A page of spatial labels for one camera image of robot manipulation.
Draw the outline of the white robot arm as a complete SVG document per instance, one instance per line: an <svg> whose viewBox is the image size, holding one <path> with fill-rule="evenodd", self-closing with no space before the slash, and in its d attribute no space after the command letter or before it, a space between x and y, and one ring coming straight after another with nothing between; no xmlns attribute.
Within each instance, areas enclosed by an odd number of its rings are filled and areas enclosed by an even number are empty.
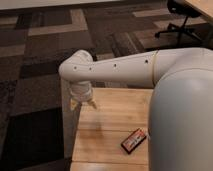
<svg viewBox="0 0 213 171"><path fill-rule="evenodd" d="M92 98L93 81L151 89L149 171L213 171L213 50L162 49L101 61L78 50L59 74L78 102Z"/></svg>

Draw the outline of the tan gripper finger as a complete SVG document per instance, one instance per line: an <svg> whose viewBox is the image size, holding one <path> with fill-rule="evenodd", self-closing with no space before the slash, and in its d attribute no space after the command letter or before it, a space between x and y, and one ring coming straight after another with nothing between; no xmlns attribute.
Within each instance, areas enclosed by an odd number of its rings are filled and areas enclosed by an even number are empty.
<svg viewBox="0 0 213 171"><path fill-rule="evenodd" d="M75 100L71 100L70 101L70 109L71 110L75 110L77 106L78 106L78 102L77 101L75 101Z"/></svg>
<svg viewBox="0 0 213 171"><path fill-rule="evenodd" d="M88 105L92 106L94 109L97 109L97 105L93 99L87 101Z"/></svg>

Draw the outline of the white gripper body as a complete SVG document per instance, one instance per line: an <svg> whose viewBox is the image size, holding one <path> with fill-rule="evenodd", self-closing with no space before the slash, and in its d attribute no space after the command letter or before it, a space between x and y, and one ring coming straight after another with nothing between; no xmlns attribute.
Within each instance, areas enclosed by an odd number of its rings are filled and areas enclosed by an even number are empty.
<svg viewBox="0 0 213 171"><path fill-rule="evenodd" d="M70 93L76 101L87 102L93 97L92 85L89 81L72 83Z"/></svg>

